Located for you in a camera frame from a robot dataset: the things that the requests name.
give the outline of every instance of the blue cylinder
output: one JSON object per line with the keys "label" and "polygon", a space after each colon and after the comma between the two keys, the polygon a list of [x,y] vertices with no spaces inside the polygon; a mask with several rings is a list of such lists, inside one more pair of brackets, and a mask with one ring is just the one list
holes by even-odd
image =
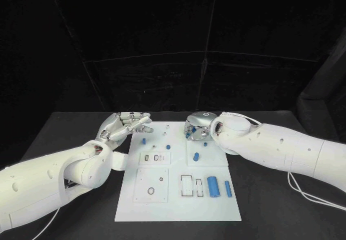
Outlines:
{"label": "blue cylinder", "polygon": [[193,156],[193,161],[196,162],[199,160],[201,154],[196,152]]}
{"label": "blue cylinder", "polygon": [[208,181],[209,195],[212,198],[216,198],[221,196],[216,177],[215,176],[208,177],[206,181]]}
{"label": "blue cylinder", "polygon": [[225,181],[225,190],[226,190],[226,196],[231,198],[232,197],[232,192],[231,192],[229,181]]}

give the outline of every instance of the dark table surface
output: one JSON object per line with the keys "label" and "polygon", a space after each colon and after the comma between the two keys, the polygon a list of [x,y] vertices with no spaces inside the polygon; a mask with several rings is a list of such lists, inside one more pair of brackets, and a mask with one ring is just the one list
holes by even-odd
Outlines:
{"label": "dark table surface", "polygon": [[[95,138],[110,112],[55,112],[23,160],[81,146]],[[190,112],[153,112],[154,121],[185,121]],[[263,123],[304,129],[290,111],[242,112]],[[131,137],[118,152],[128,153]],[[59,210],[40,239],[55,240],[330,240],[346,239],[346,211],[313,203],[288,186],[287,173],[241,156],[226,155],[241,221],[114,222],[124,172],[111,171],[104,185]],[[346,193],[327,183],[296,174],[303,191],[346,205]],[[3,232],[0,240],[30,240],[53,213]]]}

